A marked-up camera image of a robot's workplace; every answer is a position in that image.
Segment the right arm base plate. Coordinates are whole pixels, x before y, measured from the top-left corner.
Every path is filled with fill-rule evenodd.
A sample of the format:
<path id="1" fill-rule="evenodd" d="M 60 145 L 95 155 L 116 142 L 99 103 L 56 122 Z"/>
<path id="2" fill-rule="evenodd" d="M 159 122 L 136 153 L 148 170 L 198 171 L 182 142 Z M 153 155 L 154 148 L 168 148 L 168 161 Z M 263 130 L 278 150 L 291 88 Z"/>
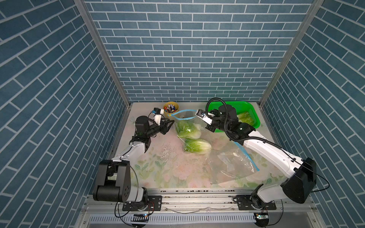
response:
<path id="1" fill-rule="evenodd" d="M 251 195 L 236 195 L 232 198 L 232 201 L 238 205 L 240 211 L 265 211 L 277 209 L 275 202 L 271 201 L 269 203 L 265 203 L 256 197 L 252 197 Z"/>

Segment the clear zipper bag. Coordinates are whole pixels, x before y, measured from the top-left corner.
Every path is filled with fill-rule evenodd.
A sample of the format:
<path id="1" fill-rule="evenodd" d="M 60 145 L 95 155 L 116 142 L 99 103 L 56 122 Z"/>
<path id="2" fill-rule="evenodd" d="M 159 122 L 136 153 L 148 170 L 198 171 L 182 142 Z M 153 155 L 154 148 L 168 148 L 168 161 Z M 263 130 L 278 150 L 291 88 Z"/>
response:
<path id="1" fill-rule="evenodd" d="M 170 119 L 166 134 L 153 140 L 154 164 L 164 172 L 209 173 L 213 143 L 198 118 Z"/>
<path id="2" fill-rule="evenodd" d="M 259 171 L 246 149 L 232 141 L 215 142 L 207 166 L 212 184 L 246 178 Z"/>

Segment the chinese cabbage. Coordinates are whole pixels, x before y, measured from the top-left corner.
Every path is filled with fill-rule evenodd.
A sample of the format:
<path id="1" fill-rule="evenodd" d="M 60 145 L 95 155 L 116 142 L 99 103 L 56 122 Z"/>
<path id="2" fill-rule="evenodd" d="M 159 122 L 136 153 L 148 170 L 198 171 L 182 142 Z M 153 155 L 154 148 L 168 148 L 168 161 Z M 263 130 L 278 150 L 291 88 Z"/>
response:
<path id="1" fill-rule="evenodd" d="M 212 150 L 212 145 L 203 139 L 186 139 L 184 150 L 193 154 L 207 154 Z"/>
<path id="2" fill-rule="evenodd" d="M 249 112 L 243 112 L 241 114 L 238 114 L 237 117 L 238 117 L 239 121 L 242 122 L 242 123 L 247 123 L 251 126 L 255 125 L 255 121 L 251 117 Z"/>
<path id="3" fill-rule="evenodd" d="M 177 136 L 184 139 L 199 139 L 201 127 L 199 124 L 187 120 L 181 120 L 176 124 Z"/>

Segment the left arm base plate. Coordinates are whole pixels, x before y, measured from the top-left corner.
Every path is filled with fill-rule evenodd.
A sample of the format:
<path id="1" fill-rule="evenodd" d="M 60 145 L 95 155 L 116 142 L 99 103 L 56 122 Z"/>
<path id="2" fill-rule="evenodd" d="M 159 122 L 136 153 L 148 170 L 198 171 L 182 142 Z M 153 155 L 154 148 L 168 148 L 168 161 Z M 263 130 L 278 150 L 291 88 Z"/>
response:
<path id="1" fill-rule="evenodd" d="M 141 202 L 126 202 L 123 203 L 122 211 L 160 211 L 162 206 L 162 196 L 152 195 L 148 196 Z"/>

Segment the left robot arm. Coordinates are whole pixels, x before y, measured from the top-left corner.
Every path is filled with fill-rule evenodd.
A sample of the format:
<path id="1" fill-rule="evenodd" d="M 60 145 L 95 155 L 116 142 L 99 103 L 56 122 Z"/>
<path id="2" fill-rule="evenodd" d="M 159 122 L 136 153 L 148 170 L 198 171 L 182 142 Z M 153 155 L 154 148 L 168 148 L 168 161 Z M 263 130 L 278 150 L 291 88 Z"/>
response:
<path id="1" fill-rule="evenodd" d="M 151 138 L 159 133 L 165 135 L 173 126 L 174 120 L 165 119 L 162 115 L 155 115 L 153 119 L 140 116 L 135 122 L 135 134 L 127 148 L 111 160 L 102 160 L 98 166 L 93 190 L 95 201 L 109 201 L 116 203 L 148 204 L 148 193 L 143 187 L 133 186 L 131 183 L 131 162 L 138 160 L 147 152 Z"/>

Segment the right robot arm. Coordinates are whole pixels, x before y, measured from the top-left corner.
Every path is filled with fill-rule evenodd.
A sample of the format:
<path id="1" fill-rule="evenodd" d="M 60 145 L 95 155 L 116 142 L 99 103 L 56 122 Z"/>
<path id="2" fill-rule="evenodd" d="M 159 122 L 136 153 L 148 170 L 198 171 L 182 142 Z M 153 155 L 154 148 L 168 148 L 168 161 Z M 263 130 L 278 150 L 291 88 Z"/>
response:
<path id="1" fill-rule="evenodd" d="M 231 105 L 199 110 L 196 114 L 207 123 L 209 131 L 223 131 L 231 141 L 257 152 L 286 177 L 280 184 L 260 184 L 251 194 L 253 207 L 261 209 L 275 200 L 290 199 L 299 204 L 307 200 L 317 183 L 317 165 L 313 159 L 302 159 L 267 140 L 253 126 L 240 122 Z"/>

